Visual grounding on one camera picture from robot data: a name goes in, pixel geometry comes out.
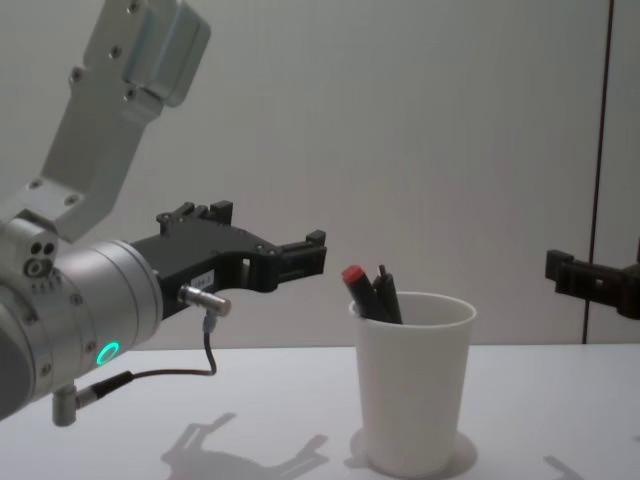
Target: black clamp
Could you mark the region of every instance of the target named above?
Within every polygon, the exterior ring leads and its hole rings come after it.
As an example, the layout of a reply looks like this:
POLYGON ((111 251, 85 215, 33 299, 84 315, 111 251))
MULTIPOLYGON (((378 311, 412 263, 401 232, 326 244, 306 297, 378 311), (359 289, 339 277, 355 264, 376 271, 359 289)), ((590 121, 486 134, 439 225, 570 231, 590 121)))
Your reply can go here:
POLYGON ((156 271, 164 318, 186 308, 177 300, 183 285, 210 293, 230 288, 271 292, 282 282, 323 273, 323 231, 302 242, 274 245, 231 226, 232 214, 228 201, 209 207, 185 203, 156 217, 160 235, 132 245, 156 271))
POLYGON ((624 317, 640 320, 640 244, 635 265, 624 269, 575 260, 558 250, 547 252, 545 276, 556 292, 615 307, 624 317))

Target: black cable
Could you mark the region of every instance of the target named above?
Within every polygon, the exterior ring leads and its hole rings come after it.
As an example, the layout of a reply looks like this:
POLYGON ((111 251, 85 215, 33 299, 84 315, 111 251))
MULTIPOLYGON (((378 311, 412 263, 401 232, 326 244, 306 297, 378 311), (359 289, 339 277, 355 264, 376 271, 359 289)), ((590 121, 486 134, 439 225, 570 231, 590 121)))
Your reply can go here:
POLYGON ((207 355, 209 361, 210 370, 188 370, 188 369, 163 369, 163 370, 148 370, 145 372, 131 373, 130 371, 122 372, 111 378, 107 378, 98 383, 94 383, 90 387, 90 390, 96 396, 96 399, 100 399, 109 393, 124 387, 133 380, 146 377, 155 377, 158 375, 199 375, 202 377, 213 377, 218 372, 218 366, 216 360, 213 357, 213 350, 211 349, 211 334, 204 334, 204 352, 207 355))

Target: label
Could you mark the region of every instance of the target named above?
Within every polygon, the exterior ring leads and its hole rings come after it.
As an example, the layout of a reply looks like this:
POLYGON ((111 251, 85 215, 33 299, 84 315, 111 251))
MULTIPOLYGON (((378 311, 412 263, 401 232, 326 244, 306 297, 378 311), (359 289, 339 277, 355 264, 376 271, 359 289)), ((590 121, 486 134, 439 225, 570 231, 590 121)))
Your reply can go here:
POLYGON ((205 288, 209 288, 213 285, 215 277, 216 271, 211 270, 191 280, 191 282, 189 282, 189 285, 195 288, 199 288, 200 290, 204 290, 205 288))

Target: black marker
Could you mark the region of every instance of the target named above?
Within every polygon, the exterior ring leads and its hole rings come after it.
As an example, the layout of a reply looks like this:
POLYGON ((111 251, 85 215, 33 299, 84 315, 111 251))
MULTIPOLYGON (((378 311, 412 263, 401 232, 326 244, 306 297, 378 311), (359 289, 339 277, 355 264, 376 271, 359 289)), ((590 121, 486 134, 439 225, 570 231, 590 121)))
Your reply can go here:
POLYGON ((402 325, 396 285, 393 281, 393 275, 387 272, 384 265, 380 265, 380 275, 373 281, 373 288, 376 290, 378 300, 389 314, 391 323, 402 325))
POLYGON ((342 280, 349 289, 360 316, 379 322, 392 323, 391 318, 378 300, 371 282, 360 266, 351 265, 343 271, 342 280))

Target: white wall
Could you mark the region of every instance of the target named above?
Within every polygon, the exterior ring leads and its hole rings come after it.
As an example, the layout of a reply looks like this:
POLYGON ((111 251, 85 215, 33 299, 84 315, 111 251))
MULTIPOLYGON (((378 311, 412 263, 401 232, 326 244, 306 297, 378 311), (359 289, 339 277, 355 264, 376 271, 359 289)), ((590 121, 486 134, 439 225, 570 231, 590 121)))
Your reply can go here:
MULTIPOLYGON (((100 4, 1 7, 2 197, 38 172, 100 4)), ((382 261, 400 288, 474 303, 475 342, 580 340, 584 304, 553 292, 544 259, 588 253, 606 2, 192 4, 213 35, 190 96, 84 242, 154 234, 187 200, 232 200, 274 242, 325 229, 326 274, 230 294, 218 345, 351 343, 339 272, 382 261)), ((196 347, 199 321, 149 346, 196 347)))
MULTIPOLYGON (((594 261, 635 263, 640 237, 640 3, 616 0, 594 261)), ((589 342, 640 342, 640 322, 590 309, 589 342)))

